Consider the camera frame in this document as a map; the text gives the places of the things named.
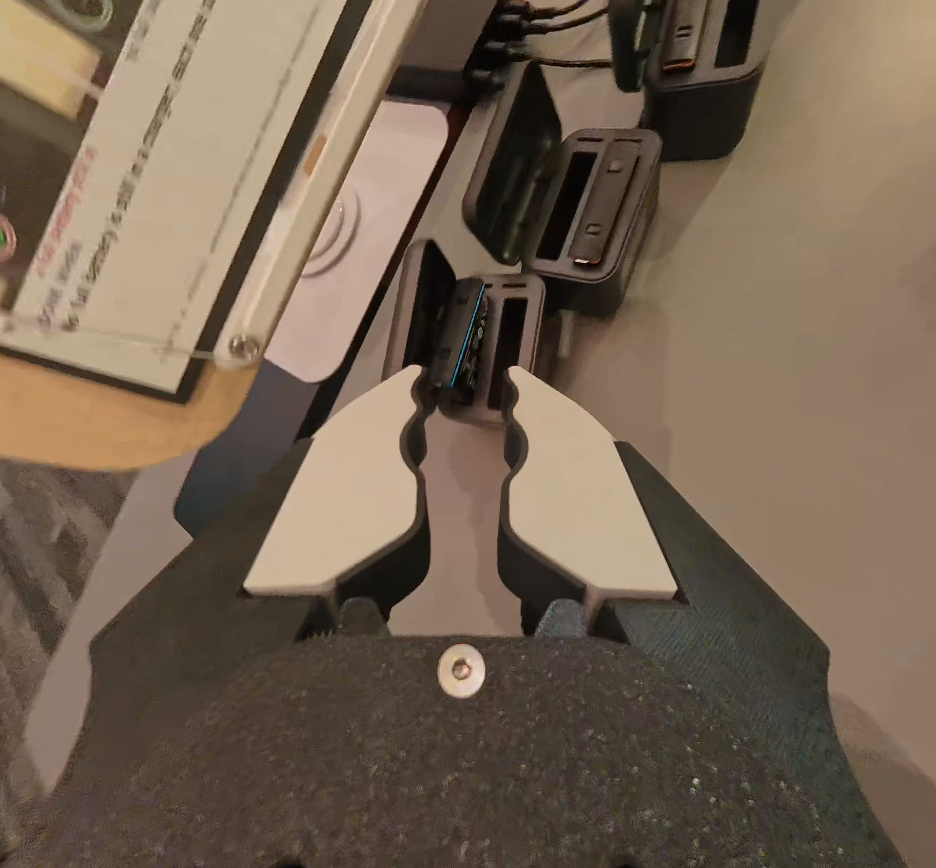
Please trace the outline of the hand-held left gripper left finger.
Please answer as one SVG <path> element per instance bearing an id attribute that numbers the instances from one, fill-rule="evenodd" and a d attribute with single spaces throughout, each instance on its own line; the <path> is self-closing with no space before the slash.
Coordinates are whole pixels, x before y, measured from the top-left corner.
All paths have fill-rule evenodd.
<path id="1" fill-rule="evenodd" d="M 316 432 L 245 577 L 248 595 L 319 598 L 335 612 L 367 598 L 389 618 L 425 580 L 426 388 L 425 369 L 409 365 Z"/>

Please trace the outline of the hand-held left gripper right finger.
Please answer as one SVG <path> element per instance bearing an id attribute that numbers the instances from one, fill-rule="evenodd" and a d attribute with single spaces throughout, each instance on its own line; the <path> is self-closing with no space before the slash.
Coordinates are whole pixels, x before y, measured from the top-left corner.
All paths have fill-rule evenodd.
<path id="1" fill-rule="evenodd" d="M 611 601 L 672 602 L 676 577 L 609 430 L 519 366 L 504 422 L 497 569 L 527 616 L 557 600 L 585 618 Z"/>

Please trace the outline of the blue-edged black battery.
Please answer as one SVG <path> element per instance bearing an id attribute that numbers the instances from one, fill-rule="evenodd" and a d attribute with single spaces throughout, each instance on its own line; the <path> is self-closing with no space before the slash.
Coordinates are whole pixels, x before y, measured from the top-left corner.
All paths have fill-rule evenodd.
<path id="1" fill-rule="evenodd" d="M 453 403 L 468 405 L 474 400 L 487 315 L 483 280 L 458 280 L 446 304 L 429 366 L 430 383 Z"/>

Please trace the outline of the black battery charging case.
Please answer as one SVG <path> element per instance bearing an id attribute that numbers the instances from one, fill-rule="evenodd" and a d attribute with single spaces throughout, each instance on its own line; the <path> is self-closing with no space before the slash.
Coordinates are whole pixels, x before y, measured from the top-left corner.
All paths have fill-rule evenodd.
<path id="1" fill-rule="evenodd" d="M 778 0 L 710 0 L 696 67 L 664 74 L 672 0 L 607 0 L 611 68 L 623 92 L 641 91 L 641 125 L 664 161 L 719 160 L 741 141 L 766 67 Z"/>
<path id="2" fill-rule="evenodd" d="M 506 371 L 519 366 L 549 383 L 559 358 L 562 320 L 546 305 L 546 284 L 530 273 L 474 276 L 474 289 L 485 287 L 476 324 L 483 332 L 471 347 L 474 389 L 437 383 L 434 397 L 441 413 L 455 422 L 498 428 Z M 400 286 L 390 327 L 381 380 L 404 368 L 430 369 L 438 348 L 452 346 L 444 336 L 453 298 L 468 289 L 449 260 L 430 239 L 411 244 L 402 263 Z"/>
<path id="3" fill-rule="evenodd" d="M 614 140 L 637 142 L 638 161 L 601 263 L 578 266 L 569 251 Z M 507 79 L 464 193 L 465 225 L 500 265 L 542 277 L 551 310 L 612 316 L 657 211 L 662 151 L 659 135 L 642 128 L 564 135 L 542 67 L 523 62 Z"/>

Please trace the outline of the dark flat pad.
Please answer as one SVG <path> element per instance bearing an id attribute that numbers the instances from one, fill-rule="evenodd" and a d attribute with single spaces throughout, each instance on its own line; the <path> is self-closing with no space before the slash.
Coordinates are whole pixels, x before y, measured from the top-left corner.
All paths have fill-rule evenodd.
<path id="1" fill-rule="evenodd" d="M 195 457 L 174 505 L 181 528 L 196 537 L 248 495 L 256 481 L 326 421 L 344 385 L 339 370 L 322 383 L 302 382 L 264 361 L 230 426 Z"/>

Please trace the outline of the instruction sheet on wooden stand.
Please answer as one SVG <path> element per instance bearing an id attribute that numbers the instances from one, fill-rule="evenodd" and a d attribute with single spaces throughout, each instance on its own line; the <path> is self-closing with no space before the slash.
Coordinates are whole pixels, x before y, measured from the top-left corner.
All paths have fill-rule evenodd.
<path id="1" fill-rule="evenodd" d="M 225 291 L 239 284 L 180 398 L 2 353 L 2 458 L 86 470 L 146 467 L 195 450 L 230 424 L 308 262 L 391 76 L 428 0 L 370 0 L 321 94 L 314 122 L 290 134 L 244 236 Z"/>

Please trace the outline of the printed instruction sheet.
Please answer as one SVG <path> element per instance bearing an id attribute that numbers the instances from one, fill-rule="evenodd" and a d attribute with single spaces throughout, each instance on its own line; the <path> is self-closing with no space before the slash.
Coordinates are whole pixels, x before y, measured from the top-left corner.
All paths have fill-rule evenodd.
<path id="1" fill-rule="evenodd" d="M 2 0 L 2 353 L 188 391 L 369 3 Z"/>

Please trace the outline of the black power hub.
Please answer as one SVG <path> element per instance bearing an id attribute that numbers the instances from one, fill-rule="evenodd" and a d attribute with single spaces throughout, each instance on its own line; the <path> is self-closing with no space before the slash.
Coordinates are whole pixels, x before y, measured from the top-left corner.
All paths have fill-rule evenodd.
<path id="1" fill-rule="evenodd" d="M 511 0 L 429 0 L 409 37 L 387 95 L 418 102 L 473 103 L 491 90 L 498 65 L 484 45 L 497 40 Z"/>

